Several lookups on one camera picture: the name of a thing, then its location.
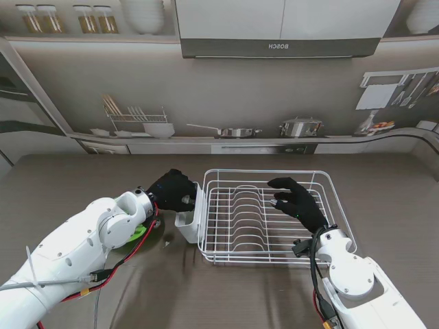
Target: countertop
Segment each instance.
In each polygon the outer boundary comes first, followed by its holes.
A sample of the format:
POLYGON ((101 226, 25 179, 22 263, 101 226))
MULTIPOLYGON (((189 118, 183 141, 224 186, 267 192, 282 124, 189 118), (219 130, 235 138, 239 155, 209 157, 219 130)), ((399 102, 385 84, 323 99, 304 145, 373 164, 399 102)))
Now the countertop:
MULTIPOLYGON (((170 168, 202 181, 212 168, 323 170, 331 175, 360 254, 375 259, 428 328, 437 328, 439 185, 408 154, 313 156, 26 156, 0 184, 0 281, 53 229, 94 199, 148 187, 170 168)), ((99 301, 99 329, 321 328, 309 269, 218 266, 186 244, 165 212, 99 301)), ((129 247, 110 254, 119 260, 129 247)), ((62 303, 46 329, 91 329, 95 294, 62 303)))

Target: pan handle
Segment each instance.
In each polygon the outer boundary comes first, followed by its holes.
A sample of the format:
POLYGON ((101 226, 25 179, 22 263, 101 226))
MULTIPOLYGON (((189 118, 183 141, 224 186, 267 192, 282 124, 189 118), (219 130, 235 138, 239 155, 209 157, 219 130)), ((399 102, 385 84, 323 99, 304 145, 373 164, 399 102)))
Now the pan handle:
POLYGON ((217 133, 220 135, 221 134, 221 130, 215 127, 207 127, 205 125, 193 125, 191 123, 187 123, 186 125, 191 125, 192 127, 200 127, 200 128, 207 128, 207 129, 215 129, 217 131, 217 133))

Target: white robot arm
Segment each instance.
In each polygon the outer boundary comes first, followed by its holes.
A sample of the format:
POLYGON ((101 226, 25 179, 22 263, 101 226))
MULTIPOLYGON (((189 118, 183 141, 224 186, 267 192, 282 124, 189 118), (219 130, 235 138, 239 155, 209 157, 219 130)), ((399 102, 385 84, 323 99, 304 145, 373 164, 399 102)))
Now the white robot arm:
POLYGON ((316 256, 330 263, 324 290, 346 329, 426 328, 373 259, 348 252, 352 241, 343 231, 327 230, 318 242, 316 256))
POLYGON ((110 250, 124 245, 136 227, 154 215, 152 198, 138 188, 116 199, 97 199, 49 234, 0 287, 0 328, 34 328, 67 296, 84 289, 87 294, 91 273, 102 269, 110 250), (51 284, 54 281, 69 283, 51 284), (30 282, 30 287, 10 286, 30 282))

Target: jar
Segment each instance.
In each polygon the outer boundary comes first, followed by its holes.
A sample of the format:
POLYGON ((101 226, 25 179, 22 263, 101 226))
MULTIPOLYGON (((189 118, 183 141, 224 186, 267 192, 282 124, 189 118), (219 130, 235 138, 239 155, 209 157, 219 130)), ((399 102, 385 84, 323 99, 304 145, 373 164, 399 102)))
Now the jar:
POLYGON ((78 13, 82 33, 99 33, 95 17, 93 16, 93 9, 89 5, 74 5, 73 8, 78 13))
POLYGON ((44 33, 36 9, 32 5, 16 5, 30 33, 44 33))
POLYGON ((43 16, 43 22, 47 33, 65 33, 64 25, 62 24, 54 5, 38 5, 36 7, 43 16))
POLYGON ((95 5, 94 8, 99 19, 102 33, 119 33, 111 7, 109 5, 95 5))

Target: backsplash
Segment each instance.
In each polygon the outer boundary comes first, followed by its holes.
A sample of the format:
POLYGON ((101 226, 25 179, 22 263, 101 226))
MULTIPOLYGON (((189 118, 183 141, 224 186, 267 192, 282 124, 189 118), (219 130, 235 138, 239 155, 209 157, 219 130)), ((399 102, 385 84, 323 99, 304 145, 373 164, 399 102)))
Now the backsplash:
MULTIPOLYGON (((76 132, 114 131, 102 94, 118 106, 160 114, 176 136, 214 136, 186 126, 255 127, 275 138, 279 125, 296 117, 323 121, 325 135, 351 135, 370 111, 356 111, 365 72, 439 66, 439 40, 381 42, 375 55, 354 59, 183 59, 178 43, 22 42, 12 45, 76 132)), ((420 99, 413 109, 384 108, 376 122, 414 127, 439 119, 439 99, 420 99)), ((120 130, 143 131, 139 123, 120 130)))

